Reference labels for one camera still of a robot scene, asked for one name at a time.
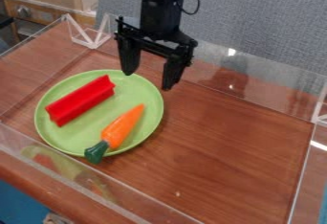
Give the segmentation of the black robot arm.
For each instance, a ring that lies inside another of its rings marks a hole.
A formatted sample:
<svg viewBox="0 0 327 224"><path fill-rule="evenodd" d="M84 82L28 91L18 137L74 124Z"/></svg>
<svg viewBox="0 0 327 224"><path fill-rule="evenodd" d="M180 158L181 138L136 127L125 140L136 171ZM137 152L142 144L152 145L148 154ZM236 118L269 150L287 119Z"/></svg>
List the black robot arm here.
<svg viewBox="0 0 327 224"><path fill-rule="evenodd" d="M162 90L178 82L185 68L192 64L193 48L197 42L180 31L181 13L196 14L182 9L184 0L141 0L138 26L116 18L120 66L129 76L140 63L140 51L165 58L162 65Z"/></svg>

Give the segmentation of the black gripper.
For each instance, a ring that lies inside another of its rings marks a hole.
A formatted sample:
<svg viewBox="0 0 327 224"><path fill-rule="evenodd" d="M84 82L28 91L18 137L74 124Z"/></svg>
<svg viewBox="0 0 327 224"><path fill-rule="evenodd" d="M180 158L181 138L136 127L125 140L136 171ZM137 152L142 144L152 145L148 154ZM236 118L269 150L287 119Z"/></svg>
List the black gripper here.
<svg viewBox="0 0 327 224"><path fill-rule="evenodd" d="M166 58L162 65L162 90L178 82L190 63L196 41L178 28L182 0L141 0L140 19L116 18L120 66L129 76L138 67L140 52Z"/></svg>

